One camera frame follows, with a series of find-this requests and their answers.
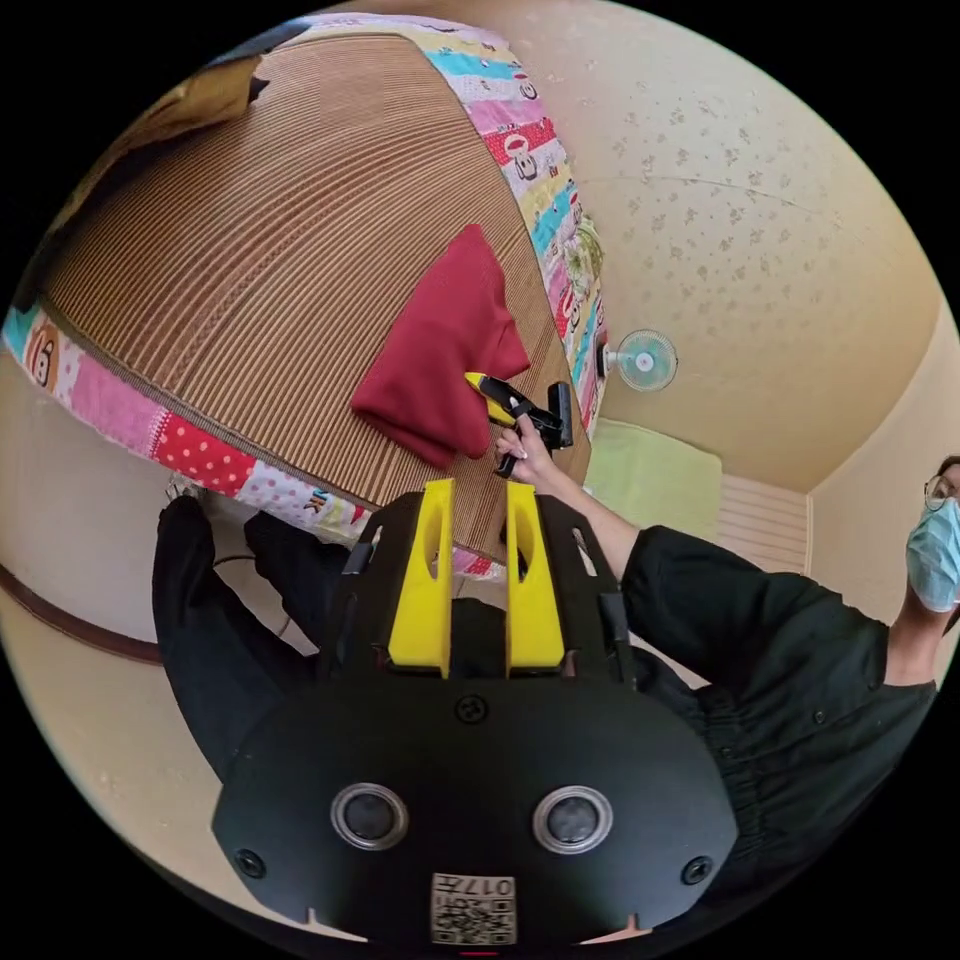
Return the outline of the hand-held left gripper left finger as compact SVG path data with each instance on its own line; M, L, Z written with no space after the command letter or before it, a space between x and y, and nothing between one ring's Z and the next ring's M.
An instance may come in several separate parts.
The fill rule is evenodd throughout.
M427 483L417 504L388 654L401 670L450 672L455 481Z

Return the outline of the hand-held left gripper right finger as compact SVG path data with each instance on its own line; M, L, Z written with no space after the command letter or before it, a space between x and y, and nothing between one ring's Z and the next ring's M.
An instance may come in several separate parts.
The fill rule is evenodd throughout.
M537 498L514 481L506 492L507 674L557 672L565 643Z

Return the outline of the person's right hand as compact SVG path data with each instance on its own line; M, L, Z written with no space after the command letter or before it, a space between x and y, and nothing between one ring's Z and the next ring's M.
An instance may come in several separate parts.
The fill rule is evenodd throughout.
M532 486L538 493L553 492L557 482L565 478L528 415L519 416L512 427L501 430L495 449L513 458L510 479Z

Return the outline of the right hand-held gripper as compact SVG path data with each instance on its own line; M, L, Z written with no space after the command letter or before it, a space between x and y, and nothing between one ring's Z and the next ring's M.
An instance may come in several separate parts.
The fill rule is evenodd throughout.
M549 452L564 448L563 381L548 386L547 403L542 407L507 381L479 372L467 372L464 379L476 393L486 398L486 414L491 424L513 429L518 416L528 415Z

